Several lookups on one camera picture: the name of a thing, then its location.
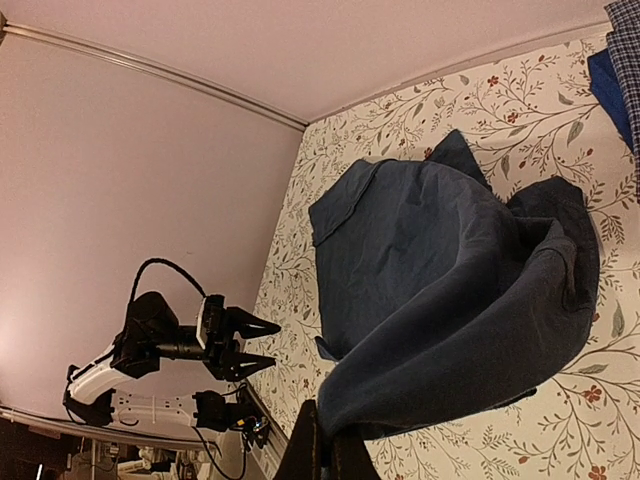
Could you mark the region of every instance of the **floral tablecloth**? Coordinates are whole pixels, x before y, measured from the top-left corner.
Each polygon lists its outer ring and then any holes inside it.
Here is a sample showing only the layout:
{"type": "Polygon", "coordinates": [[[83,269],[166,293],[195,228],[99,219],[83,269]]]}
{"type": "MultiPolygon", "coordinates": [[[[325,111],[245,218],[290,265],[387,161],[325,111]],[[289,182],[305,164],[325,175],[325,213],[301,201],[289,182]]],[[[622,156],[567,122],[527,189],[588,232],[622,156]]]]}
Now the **floral tablecloth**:
{"type": "Polygon", "coordinates": [[[286,433],[332,368],[313,342],[309,205],[356,159],[423,160],[458,128],[503,199],[552,175],[583,189],[601,243],[598,313],[584,351],[534,397],[371,442],[381,476],[640,478],[640,207],[631,153],[589,92],[586,58],[604,45],[596,36],[438,78],[309,127],[256,306],[283,331],[248,346],[277,359],[251,382],[286,433]]]}

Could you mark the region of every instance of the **checkered cloth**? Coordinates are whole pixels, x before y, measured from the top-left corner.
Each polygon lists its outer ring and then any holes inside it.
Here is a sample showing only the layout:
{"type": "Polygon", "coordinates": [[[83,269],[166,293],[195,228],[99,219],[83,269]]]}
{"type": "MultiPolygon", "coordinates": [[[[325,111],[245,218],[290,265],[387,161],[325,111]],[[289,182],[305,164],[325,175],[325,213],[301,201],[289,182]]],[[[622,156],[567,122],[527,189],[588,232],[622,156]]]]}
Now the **checkered cloth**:
{"type": "Polygon", "coordinates": [[[619,0],[604,9],[613,25],[607,44],[631,123],[640,203],[640,0],[619,0]]]}

